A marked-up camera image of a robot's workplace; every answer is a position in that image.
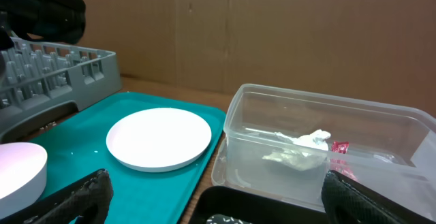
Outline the large white plate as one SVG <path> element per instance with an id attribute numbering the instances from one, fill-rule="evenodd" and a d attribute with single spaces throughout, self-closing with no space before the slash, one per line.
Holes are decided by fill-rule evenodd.
<path id="1" fill-rule="evenodd" d="M 178 108 L 151 108 L 116 122 L 107 133 L 106 147 L 130 169 L 160 173 L 193 163 L 211 140 L 211 127 L 201 116 Z"/>

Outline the white tissue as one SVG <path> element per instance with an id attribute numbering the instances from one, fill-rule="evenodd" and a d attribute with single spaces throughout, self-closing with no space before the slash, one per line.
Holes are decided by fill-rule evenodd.
<path id="1" fill-rule="evenodd" d="M 281 152 L 273 151 L 269 155 L 264 155 L 263 160 L 281 163 L 303 172 L 319 167 L 327 159 L 326 153 L 329 151 L 327 139 L 331 137 L 330 132 L 318 129 L 297 138 L 281 132 L 275 132 L 275 135 L 290 146 Z"/>

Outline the red snack wrapper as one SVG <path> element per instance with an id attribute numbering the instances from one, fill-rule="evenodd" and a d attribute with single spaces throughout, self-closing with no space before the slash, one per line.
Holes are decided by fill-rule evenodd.
<path id="1" fill-rule="evenodd" d="M 331 146 L 331 151 L 334 153 L 340 153 L 346 155 L 349 148 L 349 142 L 338 142 L 334 141 Z M 358 179 L 355 177 L 354 173 L 347 165 L 347 162 L 342 159 L 331 159 L 330 160 L 330 169 L 335 170 L 352 180 L 357 181 Z"/>

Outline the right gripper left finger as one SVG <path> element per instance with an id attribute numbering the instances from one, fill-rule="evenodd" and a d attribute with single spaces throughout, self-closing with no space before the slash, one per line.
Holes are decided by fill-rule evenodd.
<path id="1" fill-rule="evenodd" d="M 1 219 L 1 224 L 104 223 L 113 195 L 108 170 L 99 169 Z"/>

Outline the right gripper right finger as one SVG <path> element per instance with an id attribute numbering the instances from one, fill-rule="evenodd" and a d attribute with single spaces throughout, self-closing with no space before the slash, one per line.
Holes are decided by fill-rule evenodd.
<path id="1" fill-rule="evenodd" d="M 435 224 L 335 170 L 326 173 L 321 197 L 334 224 Z"/>

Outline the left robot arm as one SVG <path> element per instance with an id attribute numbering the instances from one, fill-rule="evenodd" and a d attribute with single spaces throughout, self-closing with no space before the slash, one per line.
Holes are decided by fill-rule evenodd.
<path id="1" fill-rule="evenodd" d="M 77 44 L 86 27 L 83 0 L 1 0 L 4 23 L 31 42 Z"/>

